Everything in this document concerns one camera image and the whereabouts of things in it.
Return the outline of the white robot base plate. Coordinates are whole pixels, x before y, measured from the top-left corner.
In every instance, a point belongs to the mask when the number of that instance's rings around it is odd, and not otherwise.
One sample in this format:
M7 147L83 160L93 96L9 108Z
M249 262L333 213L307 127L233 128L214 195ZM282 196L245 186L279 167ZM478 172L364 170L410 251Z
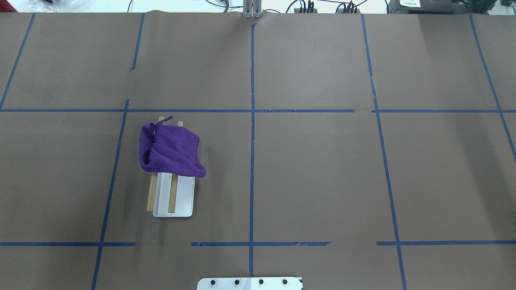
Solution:
M197 290L302 290L298 277L202 278Z

